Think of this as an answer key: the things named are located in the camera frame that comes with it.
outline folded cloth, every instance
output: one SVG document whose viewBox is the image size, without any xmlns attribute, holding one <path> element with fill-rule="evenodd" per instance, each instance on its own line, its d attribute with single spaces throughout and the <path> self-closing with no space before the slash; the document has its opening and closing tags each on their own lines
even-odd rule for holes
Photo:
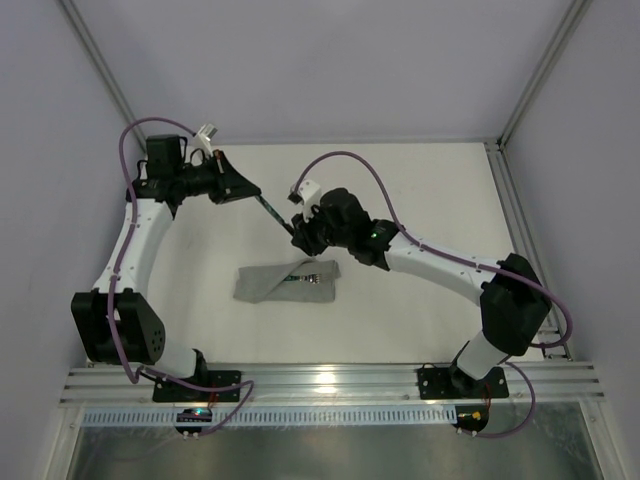
<svg viewBox="0 0 640 480">
<path fill-rule="evenodd" d="M 329 303 L 336 298 L 336 278 L 340 269 L 335 260 L 316 262 L 305 258 L 286 265 L 243 267 L 233 298 L 242 302 L 260 303 L 266 300 L 288 302 Z M 317 275 L 319 281 L 298 281 L 296 277 Z"/>
</svg>

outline white table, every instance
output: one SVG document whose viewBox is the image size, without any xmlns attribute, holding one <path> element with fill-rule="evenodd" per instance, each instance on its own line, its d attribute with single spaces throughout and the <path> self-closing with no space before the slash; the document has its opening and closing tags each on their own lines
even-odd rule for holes
<svg viewBox="0 0 640 480">
<path fill-rule="evenodd" d="M 482 144 L 271 145 L 221 147 L 239 172 L 288 220 L 286 200 L 302 169 L 331 150 L 351 150 L 382 176 L 401 220 L 443 246 L 494 258 L 512 250 Z M 369 173 L 346 157 L 309 178 L 324 191 L 344 186 L 375 218 L 390 218 Z M 219 362 L 451 361 L 481 328 L 480 310 L 424 280 L 360 265 L 341 249 L 332 304 L 241 303 L 237 269 L 303 257 L 255 200 L 217 206 L 188 199 L 154 265 L 148 300 L 168 334 Z M 525 359 L 541 360 L 539 351 Z"/>
</svg>

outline connector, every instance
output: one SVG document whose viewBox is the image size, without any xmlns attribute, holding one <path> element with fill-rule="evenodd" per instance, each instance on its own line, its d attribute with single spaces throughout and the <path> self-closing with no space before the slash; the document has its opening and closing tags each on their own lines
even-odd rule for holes
<svg viewBox="0 0 640 480">
<path fill-rule="evenodd" d="M 194 148 L 201 148 L 207 157 L 213 155 L 215 148 L 213 147 L 213 136 L 218 129 L 212 123 L 205 123 L 193 137 Z"/>
</svg>

